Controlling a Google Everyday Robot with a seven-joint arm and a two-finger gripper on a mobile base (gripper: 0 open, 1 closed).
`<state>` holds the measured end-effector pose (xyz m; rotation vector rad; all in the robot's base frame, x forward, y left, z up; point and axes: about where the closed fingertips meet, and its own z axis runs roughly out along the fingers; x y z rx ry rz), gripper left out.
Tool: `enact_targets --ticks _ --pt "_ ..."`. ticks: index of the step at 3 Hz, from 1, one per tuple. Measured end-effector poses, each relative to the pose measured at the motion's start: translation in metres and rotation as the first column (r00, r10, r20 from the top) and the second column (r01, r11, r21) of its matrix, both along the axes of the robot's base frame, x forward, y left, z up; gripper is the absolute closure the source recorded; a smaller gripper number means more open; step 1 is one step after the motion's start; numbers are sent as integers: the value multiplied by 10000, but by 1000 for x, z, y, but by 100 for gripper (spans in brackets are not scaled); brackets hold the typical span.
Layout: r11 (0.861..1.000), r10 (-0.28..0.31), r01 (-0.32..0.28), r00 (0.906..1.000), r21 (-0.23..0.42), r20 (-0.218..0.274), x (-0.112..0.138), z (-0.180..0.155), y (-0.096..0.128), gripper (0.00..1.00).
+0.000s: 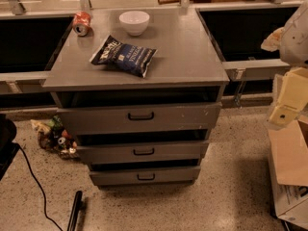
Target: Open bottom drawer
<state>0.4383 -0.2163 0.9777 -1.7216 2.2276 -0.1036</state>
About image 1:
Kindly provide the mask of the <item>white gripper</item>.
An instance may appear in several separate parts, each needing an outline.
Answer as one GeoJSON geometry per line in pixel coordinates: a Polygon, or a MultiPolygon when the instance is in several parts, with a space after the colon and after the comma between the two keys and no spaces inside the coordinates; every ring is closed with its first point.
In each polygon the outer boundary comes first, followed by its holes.
{"type": "Polygon", "coordinates": [[[278,97],[281,106],[269,109],[269,124],[286,127],[295,120],[308,103],[308,69],[292,68],[282,78],[278,97]]]}

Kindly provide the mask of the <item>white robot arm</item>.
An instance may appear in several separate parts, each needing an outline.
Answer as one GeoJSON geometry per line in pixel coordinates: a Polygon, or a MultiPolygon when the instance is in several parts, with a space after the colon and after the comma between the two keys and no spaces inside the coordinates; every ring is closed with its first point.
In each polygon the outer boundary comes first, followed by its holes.
{"type": "Polygon", "coordinates": [[[279,51],[280,60],[291,69],[282,77],[274,97],[269,124],[285,127],[308,103],[308,1],[305,0],[286,24],[273,31],[261,44],[266,51],[279,51]]]}

